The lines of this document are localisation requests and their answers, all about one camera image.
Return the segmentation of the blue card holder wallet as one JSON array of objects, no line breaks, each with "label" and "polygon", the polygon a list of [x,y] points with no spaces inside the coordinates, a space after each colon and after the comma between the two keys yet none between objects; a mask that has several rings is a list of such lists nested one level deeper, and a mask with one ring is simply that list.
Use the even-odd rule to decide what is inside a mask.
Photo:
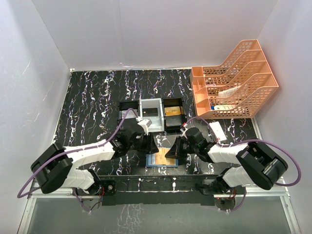
[{"label": "blue card holder wallet", "polygon": [[158,150],[158,153],[146,155],[146,167],[178,167],[177,159],[165,157],[170,148],[159,148]]}]

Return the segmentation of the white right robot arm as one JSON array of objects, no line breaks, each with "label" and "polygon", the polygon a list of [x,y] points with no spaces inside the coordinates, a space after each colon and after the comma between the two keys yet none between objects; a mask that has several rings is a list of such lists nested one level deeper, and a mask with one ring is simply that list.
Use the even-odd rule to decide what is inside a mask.
[{"label": "white right robot arm", "polygon": [[175,139],[166,158],[183,159],[195,154],[208,163],[232,163],[210,183],[196,184],[201,193],[229,193],[237,186],[257,185],[270,190],[287,171],[286,161],[263,142],[249,142],[236,146],[220,146],[208,142],[196,127],[186,129]]}]

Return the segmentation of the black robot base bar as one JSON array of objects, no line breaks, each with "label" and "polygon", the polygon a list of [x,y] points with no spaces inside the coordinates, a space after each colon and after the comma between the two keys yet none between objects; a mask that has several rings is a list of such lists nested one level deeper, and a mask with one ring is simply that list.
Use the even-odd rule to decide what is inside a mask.
[{"label": "black robot base bar", "polygon": [[77,189],[78,195],[94,196],[102,206],[123,204],[200,204],[236,205],[244,189],[238,186],[226,193],[197,190],[196,185],[212,182],[214,175],[120,175],[101,176],[94,192]]}]

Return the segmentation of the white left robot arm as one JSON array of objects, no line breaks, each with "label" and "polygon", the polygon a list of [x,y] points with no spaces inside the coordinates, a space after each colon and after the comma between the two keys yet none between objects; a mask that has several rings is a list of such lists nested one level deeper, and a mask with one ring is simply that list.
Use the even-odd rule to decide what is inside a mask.
[{"label": "white left robot arm", "polygon": [[44,194],[59,188],[78,188],[94,195],[100,191],[100,179],[93,170],[81,170],[80,167],[123,157],[128,151],[150,155],[159,150],[152,133],[121,130],[108,140],[80,147],[54,143],[31,165],[31,171]]}]

